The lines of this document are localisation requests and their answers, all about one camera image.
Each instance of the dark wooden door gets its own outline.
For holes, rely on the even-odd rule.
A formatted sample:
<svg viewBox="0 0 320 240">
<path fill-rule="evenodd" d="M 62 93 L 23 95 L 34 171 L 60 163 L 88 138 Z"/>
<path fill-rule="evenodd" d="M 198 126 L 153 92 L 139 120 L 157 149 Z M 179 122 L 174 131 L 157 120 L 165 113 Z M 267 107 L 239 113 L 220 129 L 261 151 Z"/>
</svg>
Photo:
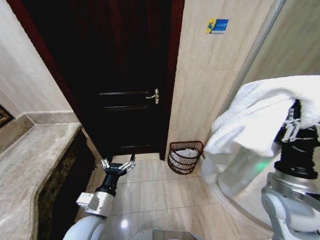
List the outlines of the dark wooden door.
<svg viewBox="0 0 320 240">
<path fill-rule="evenodd" d="M 8 2 L 19 18 L 16 3 Z M 164 155 L 168 100 L 173 92 L 173 82 L 167 81 L 172 75 L 168 72 L 172 72 L 170 41 L 175 41 L 176 64 L 183 4 L 173 39 L 171 0 L 21 2 L 103 157 L 161 151 Z M 154 98 L 146 99 L 155 89 L 159 90 L 158 104 Z"/>
</svg>

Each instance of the floor tile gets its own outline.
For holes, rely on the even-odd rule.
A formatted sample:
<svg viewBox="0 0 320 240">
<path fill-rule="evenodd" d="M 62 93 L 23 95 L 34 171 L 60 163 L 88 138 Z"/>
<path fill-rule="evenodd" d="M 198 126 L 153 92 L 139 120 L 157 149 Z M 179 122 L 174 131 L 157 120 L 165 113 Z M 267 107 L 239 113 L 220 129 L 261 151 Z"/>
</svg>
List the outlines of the floor tile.
<svg viewBox="0 0 320 240">
<path fill-rule="evenodd" d="M 112 162 L 113 163 L 128 162 L 130 160 L 130 157 L 131 157 L 131 154 L 113 156 Z M 160 159 L 159 153 L 144 153 L 144 154 L 135 155 L 136 161 L 159 160 L 159 159 Z"/>
<path fill-rule="evenodd" d="M 195 207 L 168 209 L 168 215 L 171 230 L 188 231 L 203 236 Z"/>
<path fill-rule="evenodd" d="M 163 180 L 141 182 L 139 201 L 140 212 L 162 210 L 166 208 L 167 204 Z"/>
<path fill-rule="evenodd" d="M 168 210 L 144 211 L 139 213 L 139 231 L 170 228 Z"/>
<path fill-rule="evenodd" d="M 186 175 L 175 173 L 169 166 L 167 161 L 161 161 L 161 170 L 163 179 L 183 179 Z"/>
<path fill-rule="evenodd" d="M 113 163 L 125 163 L 128 162 L 131 158 L 131 155 L 118 155 L 113 156 L 112 162 Z"/>
<path fill-rule="evenodd" d="M 140 182 L 162 180 L 160 160 L 140 161 Z"/>
<path fill-rule="evenodd" d="M 140 181 L 140 172 L 140 162 L 136 162 L 135 167 L 132 170 L 119 178 L 118 184 L 138 183 Z"/>
<path fill-rule="evenodd" d="M 139 213 L 111 215 L 100 238 L 104 240 L 131 240 L 139 230 Z"/>
<path fill-rule="evenodd" d="M 225 213 L 237 240 L 264 240 L 272 237 L 272 233 L 262 232 L 256 226 L 237 219 L 226 211 Z"/>
<path fill-rule="evenodd" d="M 168 209 L 194 205 L 186 178 L 167 179 L 163 182 Z"/>
<path fill-rule="evenodd" d="M 139 187 L 138 182 L 118 184 L 112 214 L 139 212 Z"/>
<path fill-rule="evenodd" d="M 195 206 L 217 203 L 212 191 L 203 182 L 202 177 L 189 177 L 186 180 L 190 189 L 193 204 Z"/>
<path fill-rule="evenodd" d="M 144 154 L 136 154 L 135 160 L 136 161 L 144 161 L 144 160 L 159 160 L 160 156 L 159 153 L 144 153 Z"/>
<path fill-rule="evenodd" d="M 196 206 L 204 239 L 237 240 L 226 213 L 220 204 Z"/>
<path fill-rule="evenodd" d="M 103 183 L 105 177 L 106 177 L 106 173 L 104 171 L 104 168 L 102 165 L 97 165 L 96 166 L 96 170 L 93 170 L 93 177 L 92 177 L 92 181 L 91 181 L 91 186 L 101 186 L 101 184 Z"/>
</svg>

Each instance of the white towel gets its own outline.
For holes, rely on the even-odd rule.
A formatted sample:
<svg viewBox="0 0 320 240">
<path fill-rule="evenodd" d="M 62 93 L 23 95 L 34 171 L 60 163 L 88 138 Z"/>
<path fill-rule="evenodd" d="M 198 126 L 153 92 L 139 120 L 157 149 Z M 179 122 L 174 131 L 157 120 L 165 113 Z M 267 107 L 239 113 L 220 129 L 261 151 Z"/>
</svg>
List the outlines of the white towel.
<svg viewBox="0 0 320 240">
<path fill-rule="evenodd" d="M 232 154 L 243 146 L 260 156 L 274 156 L 274 139 L 296 99 L 301 103 L 301 128 L 318 123 L 320 75 L 271 78 L 243 85 L 230 108 L 213 123 L 205 154 Z"/>
</svg>

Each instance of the beige wall tile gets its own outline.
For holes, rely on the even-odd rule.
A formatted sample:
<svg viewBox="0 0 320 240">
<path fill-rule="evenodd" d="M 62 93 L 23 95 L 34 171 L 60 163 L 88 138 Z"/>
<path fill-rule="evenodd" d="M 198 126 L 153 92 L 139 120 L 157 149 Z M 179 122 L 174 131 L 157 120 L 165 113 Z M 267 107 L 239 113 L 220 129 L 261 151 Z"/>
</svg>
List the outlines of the beige wall tile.
<svg viewBox="0 0 320 240">
<path fill-rule="evenodd" d="M 0 103 L 1 105 L 14 117 L 18 117 L 23 112 L 21 109 L 7 96 L 7 94 L 0 88 Z"/>
<path fill-rule="evenodd" d="M 0 1 L 0 29 L 1 91 L 22 113 L 72 110 L 6 1 Z M 4 105 L 17 116 L 14 105 Z"/>
<path fill-rule="evenodd" d="M 169 229 L 168 210 L 144 211 L 139 213 L 139 231 L 146 229 Z"/>
<path fill-rule="evenodd" d="M 138 182 L 118 184 L 113 200 L 112 214 L 126 214 L 139 212 Z"/>
<path fill-rule="evenodd" d="M 162 180 L 160 160 L 140 161 L 140 182 Z"/>
<path fill-rule="evenodd" d="M 212 190 L 203 182 L 202 177 L 189 177 L 186 179 L 194 205 L 215 204 L 217 200 Z"/>
<path fill-rule="evenodd" d="M 189 70 L 240 69 L 272 3 L 272 0 L 185 1 L 178 66 Z M 224 34 L 205 34 L 210 18 L 229 19 Z"/>
<path fill-rule="evenodd" d="M 219 204 L 196 206 L 205 239 L 236 240 L 226 213 Z"/>
<path fill-rule="evenodd" d="M 140 212 L 162 210 L 166 208 L 167 204 L 163 180 L 141 182 L 139 201 Z"/>
<path fill-rule="evenodd" d="M 188 231 L 203 236 L 195 207 L 168 209 L 168 215 L 171 230 Z"/>
<path fill-rule="evenodd" d="M 168 179 L 163 182 L 168 209 L 194 205 L 186 178 Z"/>
<path fill-rule="evenodd" d="M 139 231 L 139 213 L 112 215 L 99 239 L 131 240 Z"/>
</svg>

